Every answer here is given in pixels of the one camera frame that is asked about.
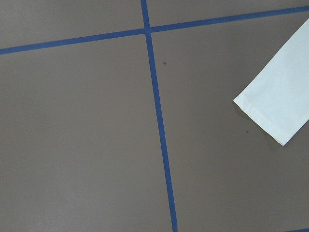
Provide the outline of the cream long sleeve shirt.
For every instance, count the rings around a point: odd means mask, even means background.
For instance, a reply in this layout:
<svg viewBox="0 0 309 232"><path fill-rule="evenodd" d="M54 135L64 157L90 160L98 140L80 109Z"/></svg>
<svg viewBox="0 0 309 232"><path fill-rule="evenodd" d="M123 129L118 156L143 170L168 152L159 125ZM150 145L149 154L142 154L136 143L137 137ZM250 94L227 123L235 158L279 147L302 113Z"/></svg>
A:
<svg viewBox="0 0 309 232"><path fill-rule="evenodd" d="M309 23L290 37L233 100L280 145L309 119Z"/></svg>

